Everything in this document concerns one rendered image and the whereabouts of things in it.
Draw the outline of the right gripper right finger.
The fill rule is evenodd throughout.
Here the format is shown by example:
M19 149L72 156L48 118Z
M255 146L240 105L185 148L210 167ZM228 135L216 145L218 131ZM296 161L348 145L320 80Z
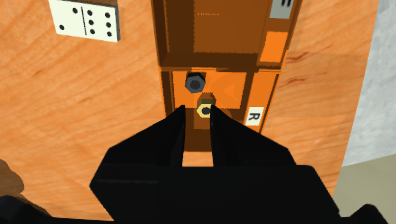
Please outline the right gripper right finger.
M213 166L297 165L288 148L230 118L215 105L210 105L210 139Z

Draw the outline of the white domino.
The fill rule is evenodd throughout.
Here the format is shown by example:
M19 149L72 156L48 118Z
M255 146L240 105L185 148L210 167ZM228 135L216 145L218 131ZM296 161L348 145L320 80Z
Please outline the white domino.
M118 7L78 2L49 0L57 34L119 42Z

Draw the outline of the orange two-compartment bin tray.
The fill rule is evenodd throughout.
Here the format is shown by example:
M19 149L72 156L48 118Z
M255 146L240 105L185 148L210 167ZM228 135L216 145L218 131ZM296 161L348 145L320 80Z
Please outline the orange two-compartment bin tray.
M150 1L164 118L185 105L184 152L212 153L201 99L262 134L303 0ZM194 72L206 84L192 94Z

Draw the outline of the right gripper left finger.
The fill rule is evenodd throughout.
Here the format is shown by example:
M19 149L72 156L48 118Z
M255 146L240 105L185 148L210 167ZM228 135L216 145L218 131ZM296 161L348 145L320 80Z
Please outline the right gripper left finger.
M147 163L157 166L182 166L185 128L185 105L181 105L166 118L108 148L100 165Z

